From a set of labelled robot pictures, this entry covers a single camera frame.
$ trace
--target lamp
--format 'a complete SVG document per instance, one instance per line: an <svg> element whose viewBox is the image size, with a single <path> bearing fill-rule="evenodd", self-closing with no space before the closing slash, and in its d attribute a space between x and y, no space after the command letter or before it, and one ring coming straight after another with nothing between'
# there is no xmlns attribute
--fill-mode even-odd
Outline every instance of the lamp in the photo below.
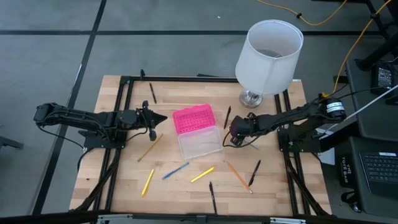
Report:
<svg viewBox="0 0 398 224"><path fill-rule="evenodd" d="M244 90L243 106L255 108L263 96L290 85L303 45L303 34L288 22L266 20L254 24L246 36L235 74Z"/></svg>

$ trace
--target wooden table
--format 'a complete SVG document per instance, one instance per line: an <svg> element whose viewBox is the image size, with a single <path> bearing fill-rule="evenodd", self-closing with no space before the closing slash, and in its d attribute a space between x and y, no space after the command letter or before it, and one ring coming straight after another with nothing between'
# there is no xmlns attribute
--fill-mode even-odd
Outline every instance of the wooden table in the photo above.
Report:
<svg viewBox="0 0 398 224"><path fill-rule="evenodd" d="M96 103L96 113L113 110L119 80L120 76L104 76ZM238 83L152 82L152 85L157 104L153 101L148 82L134 82L130 109L140 108L142 102L148 100L149 109L169 117L156 127L157 135L160 136L163 133L164 136L140 162L137 162L137 159L152 144L148 135L139 135L132 139L122 150L112 212L213 213L209 191L209 181L212 181L220 215L292 215L284 159L279 151L275 132L260 137L254 143L260 150L255 150L250 146L241 149L226 147L220 152L189 160L190 165L168 179L162 180L165 174L185 163L173 124L173 111L209 103L213 108L217 126L223 138L226 134L223 125L228 106L232 107L229 122L236 115L244 117L250 111L255 114L276 114L274 97L264 98L258 108L249 110L241 106L238 101L238 95L242 89ZM291 84L289 96L292 108L305 103L301 81L296 80ZM97 184L103 155L104 149L95 149L82 160L70 208L79 206ZM240 176L248 182L259 159L262 162L251 186L254 192L251 195L231 172L225 161L230 162ZM301 153L301 160L306 186L323 209L330 213L329 199L319 161L309 153ZM194 183L190 182L212 166L216 167L215 172ZM141 191L152 168L155 169L154 176L147 195L142 198ZM104 207L107 188L106 185L100 208ZM299 192L296 187L298 207L302 212Z"/></svg>

